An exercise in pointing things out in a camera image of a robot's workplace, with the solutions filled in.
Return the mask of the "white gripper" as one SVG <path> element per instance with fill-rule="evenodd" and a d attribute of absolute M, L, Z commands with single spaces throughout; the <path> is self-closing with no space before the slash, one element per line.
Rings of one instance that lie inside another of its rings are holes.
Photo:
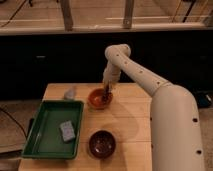
<path fill-rule="evenodd" d="M 121 75 L 121 70 L 117 66 L 108 62 L 103 72 L 103 83 L 106 85 L 106 87 L 104 88 L 104 94 L 103 94 L 104 101 L 107 101 L 110 95 L 109 84 L 116 84 L 120 79 L 120 75 Z"/>

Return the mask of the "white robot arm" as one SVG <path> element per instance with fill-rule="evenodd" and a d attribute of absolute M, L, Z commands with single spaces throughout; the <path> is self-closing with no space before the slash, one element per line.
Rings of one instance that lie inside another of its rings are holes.
<path fill-rule="evenodd" d="M 196 100 L 176 85 L 130 59 L 126 44 L 105 49 L 103 82 L 113 85 L 126 73 L 151 97 L 152 171 L 205 171 Z"/>

